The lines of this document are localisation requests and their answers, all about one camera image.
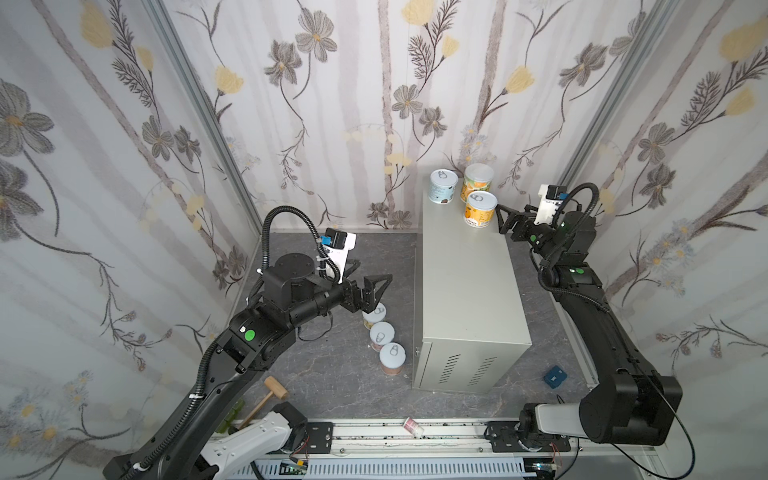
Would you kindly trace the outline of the yellow label can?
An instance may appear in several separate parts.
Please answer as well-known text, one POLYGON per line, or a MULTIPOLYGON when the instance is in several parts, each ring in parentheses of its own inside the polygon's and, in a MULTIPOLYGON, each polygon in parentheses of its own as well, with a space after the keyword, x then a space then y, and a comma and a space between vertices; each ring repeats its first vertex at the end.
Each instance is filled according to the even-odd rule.
POLYGON ((362 313, 363 324, 368 330, 370 330, 375 324, 384 321, 386 314, 386 306, 383 303, 379 303, 372 312, 362 313))
POLYGON ((468 194, 464 212, 464 221, 473 228, 487 227, 494 215, 498 204, 494 194, 488 191, 475 190, 468 194))

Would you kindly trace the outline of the green orange peach can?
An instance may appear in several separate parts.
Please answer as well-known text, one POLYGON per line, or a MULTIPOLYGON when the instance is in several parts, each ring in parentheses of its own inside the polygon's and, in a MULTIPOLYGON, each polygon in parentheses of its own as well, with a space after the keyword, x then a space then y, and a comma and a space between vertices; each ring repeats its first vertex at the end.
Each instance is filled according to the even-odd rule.
POLYGON ((463 184, 460 198, 467 201, 468 196, 474 191, 488 191, 494 178, 494 170, 484 163, 472 163, 464 170, 463 184))

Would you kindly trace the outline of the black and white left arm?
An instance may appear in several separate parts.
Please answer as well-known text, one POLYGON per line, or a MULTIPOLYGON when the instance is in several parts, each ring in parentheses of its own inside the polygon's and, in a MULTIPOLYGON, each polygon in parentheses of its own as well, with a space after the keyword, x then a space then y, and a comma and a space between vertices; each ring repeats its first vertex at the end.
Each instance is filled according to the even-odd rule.
POLYGON ((275 207, 264 218, 261 246, 255 303, 238 312, 204 351, 193 386, 166 422, 139 450, 112 458, 105 478, 225 479, 258 455, 292 451, 303 443, 307 419, 287 402, 256 425, 220 441, 212 436, 244 393, 296 343, 304 324, 331 316, 338 306, 373 312, 393 277, 367 276, 362 287, 345 278, 312 220, 290 205, 275 207), (314 257, 293 253, 270 260, 271 225, 279 214, 304 222, 314 257))

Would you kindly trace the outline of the white blue label can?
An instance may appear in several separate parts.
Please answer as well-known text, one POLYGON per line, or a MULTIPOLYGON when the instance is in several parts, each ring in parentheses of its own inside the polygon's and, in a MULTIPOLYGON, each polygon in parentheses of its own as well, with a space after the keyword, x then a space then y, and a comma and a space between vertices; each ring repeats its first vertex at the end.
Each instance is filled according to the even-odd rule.
POLYGON ((448 169, 434 170, 429 176, 428 199, 435 204, 448 204, 453 200, 457 174, 448 169))

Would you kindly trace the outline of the pink label can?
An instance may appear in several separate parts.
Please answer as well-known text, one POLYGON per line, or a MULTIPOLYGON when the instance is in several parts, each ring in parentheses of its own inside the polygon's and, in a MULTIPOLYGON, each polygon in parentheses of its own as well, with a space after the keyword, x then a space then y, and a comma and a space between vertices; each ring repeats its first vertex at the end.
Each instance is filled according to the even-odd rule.
POLYGON ((385 345, 391 343, 394 337, 395 328, 389 322, 377 322, 370 329, 370 346, 379 352, 385 345))

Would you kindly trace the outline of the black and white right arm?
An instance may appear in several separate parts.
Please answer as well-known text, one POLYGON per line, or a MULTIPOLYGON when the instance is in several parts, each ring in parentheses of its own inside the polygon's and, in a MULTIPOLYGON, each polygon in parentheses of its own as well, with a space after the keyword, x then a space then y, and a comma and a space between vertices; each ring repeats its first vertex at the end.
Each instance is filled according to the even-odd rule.
POLYGON ((618 452, 627 445, 665 444, 683 397, 678 380, 660 374, 641 354, 620 324, 601 280, 586 261, 596 237, 592 212, 599 188, 583 183, 564 193, 549 187, 543 205, 518 211, 495 209, 499 232, 525 242, 536 266, 539 285, 560 304, 575 325, 597 374, 596 386, 577 403, 528 403, 520 412, 516 439, 538 450, 557 439, 610 444, 618 452))

